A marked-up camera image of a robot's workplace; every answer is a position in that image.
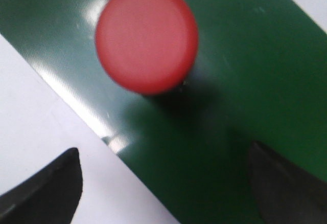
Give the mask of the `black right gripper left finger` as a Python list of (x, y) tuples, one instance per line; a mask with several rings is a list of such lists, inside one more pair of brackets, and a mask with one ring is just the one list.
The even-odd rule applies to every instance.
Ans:
[(83, 191), (77, 148), (1, 195), (1, 223), (71, 223)]

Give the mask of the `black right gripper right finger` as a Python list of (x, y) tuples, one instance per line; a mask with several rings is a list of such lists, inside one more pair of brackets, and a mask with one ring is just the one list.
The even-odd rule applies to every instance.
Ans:
[(249, 182), (264, 223), (326, 223), (326, 182), (255, 141)]

